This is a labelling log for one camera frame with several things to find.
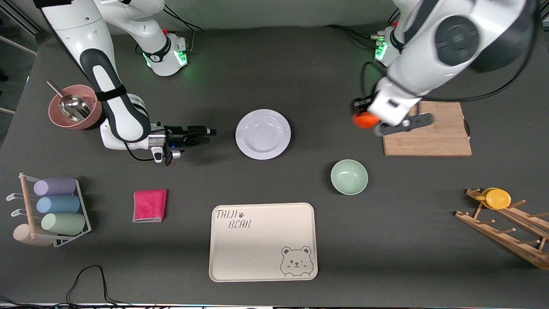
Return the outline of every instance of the wooden cutting board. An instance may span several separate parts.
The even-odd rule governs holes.
[[[383,148],[386,156],[467,157],[472,155],[459,102],[421,102],[419,112],[431,113],[435,119],[434,123],[410,132],[384,136]]]

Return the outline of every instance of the pink towel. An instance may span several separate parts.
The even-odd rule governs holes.
[[[133,222],[162,222],[167,189],[137,191],[133,194]]]

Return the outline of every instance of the green bowl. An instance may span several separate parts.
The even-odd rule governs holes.
[[[334,188],[346,195],[359,194],[368,184],[368,173],[355,160],[341,160],[334,165],[330,175]]]

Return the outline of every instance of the orange object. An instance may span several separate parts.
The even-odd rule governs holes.
[[[364,112],[354,115],[352,122],[361,129],[370,129],[379,123],[379,118],[371,113]]]

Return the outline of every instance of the beige tray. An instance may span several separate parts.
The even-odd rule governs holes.
[[[317,272],[310,204],[220,205],[212,212],[213,281],[311,280]]]

